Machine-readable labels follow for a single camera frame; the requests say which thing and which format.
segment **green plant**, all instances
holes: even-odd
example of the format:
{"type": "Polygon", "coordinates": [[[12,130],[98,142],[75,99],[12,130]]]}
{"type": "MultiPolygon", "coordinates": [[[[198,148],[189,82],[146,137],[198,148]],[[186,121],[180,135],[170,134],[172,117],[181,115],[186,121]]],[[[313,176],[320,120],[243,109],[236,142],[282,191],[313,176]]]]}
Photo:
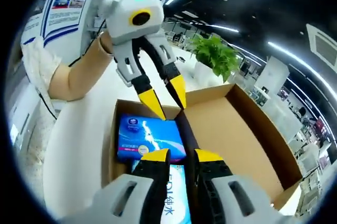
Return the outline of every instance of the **green plant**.
{"type": "Polygon", "coordinates": [[[224,82],[232,71],[239,68],[237,51],[222,44],[218,37],[206,39],[198,35],[192,39],[192,46],[196,60],[212,68],[215,75],[221,75],[224,82]]]}

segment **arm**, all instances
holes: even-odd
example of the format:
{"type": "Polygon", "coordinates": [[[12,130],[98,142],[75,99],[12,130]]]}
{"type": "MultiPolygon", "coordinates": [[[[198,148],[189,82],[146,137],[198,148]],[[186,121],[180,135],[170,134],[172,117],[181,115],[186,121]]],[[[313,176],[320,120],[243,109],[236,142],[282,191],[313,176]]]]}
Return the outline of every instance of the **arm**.
{"type": "MultiPolygon", "coordinates": [[[[112,59],[100,48],[98,39],[93,41],[83,58],[73,67],[64,64],[58,66],[48,89],[51,99],[80,99],[96,84],[112,59]]],[[[112,52],[108,32],[101,35],[101,44],[105,51],[112,52]]]]}

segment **tissue package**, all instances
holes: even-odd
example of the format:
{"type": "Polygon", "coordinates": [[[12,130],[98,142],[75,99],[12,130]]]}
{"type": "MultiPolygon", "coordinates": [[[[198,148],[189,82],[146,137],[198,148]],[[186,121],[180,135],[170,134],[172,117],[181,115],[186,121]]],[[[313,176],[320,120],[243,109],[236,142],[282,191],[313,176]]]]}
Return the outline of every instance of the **tissue package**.
{"type": "MultiPolygon", "coordinates": [[[[132,171],[139,160],[132,164],[132,171]]],[[[190,224],[191,215],[187,199],[185,171],[182,165],[170,165],[170,177],[167,183],[167,198],[161,217],[161,224],[190,224]]]]}
{"type": "Polygon", "coordinates": [[[175,121],[123,114],[118,133],[119,159],[139,160],[145,153],[171,150],[171,162],[186,156],[175,121]]]}

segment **brown cardboard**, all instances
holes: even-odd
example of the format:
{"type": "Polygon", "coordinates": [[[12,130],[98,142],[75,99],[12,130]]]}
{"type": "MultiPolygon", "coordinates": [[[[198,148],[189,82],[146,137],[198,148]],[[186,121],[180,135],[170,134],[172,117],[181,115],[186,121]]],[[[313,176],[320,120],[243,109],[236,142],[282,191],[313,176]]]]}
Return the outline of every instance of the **brown cardboard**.
{"type": "MultiPolygon", "coordinates": [[[[187,109],[163,106],[175,119],[186,153],[200,147],[223,157],[235,174],[257,182],[280,209],[302,178],[286,142],[263,111],[237,85],[224,85],[186,94],[187,109]]],[[[118,100],[111,131],[110,181],[128,172],[116,156],[121,113],[156,117],[145,106],[118,100]]]]}

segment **cable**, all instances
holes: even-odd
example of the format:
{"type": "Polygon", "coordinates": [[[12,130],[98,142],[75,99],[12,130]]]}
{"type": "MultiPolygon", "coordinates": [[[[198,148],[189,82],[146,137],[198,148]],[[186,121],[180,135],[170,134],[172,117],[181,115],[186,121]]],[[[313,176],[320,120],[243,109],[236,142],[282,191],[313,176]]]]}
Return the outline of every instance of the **cable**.
{"type": "Polygon", "coordinates": [[[40,92],[38,92],[38,95],[40,96],[41,100],[43,101],[44,105],[46,106],[46,108],[48,109],[49,113],[51,113],[51,115],[55,118],[55,120],[57,120],[56,116],[53,114],[53,112],[49,109],[46,101],[44,100],[44,98],[42,97],[42,94],[40,92]]]}
{"type": "MultiPolygon", "coordinates": [[[[86,53],[87,53],[87,51],[88,51],[88,49],[90,48],[90,46],[92,45],[92,43],[95,41],[95,39],[98,37],[98,35],[101,33],[101,29],[103,28],[103,25],[105,24],[105,20],[104,21],[102,21],[102,24],[100,25],[100,27],[98,28],[98,31],[97,31],[97,33],[96,33],[96,37],[94,38],[94,39],[92,39],[91,40],[91,42],[89,43],[89,45],[88,45],[88,47],[87,47],[87,49],[85,50],[85,53],[83,54],[83,55],[85,55],[86,53]]],[[[75,64],[77,61],[79,61],[80,59],[81,59],[81,57],[82,56],[80,56],[79,58],[77,58],[77,59],[75,59],[73,62],[71,62],[70,64],[69,64],[69,67],[72,67],[73,66],[73,64],[75,64]]]]}

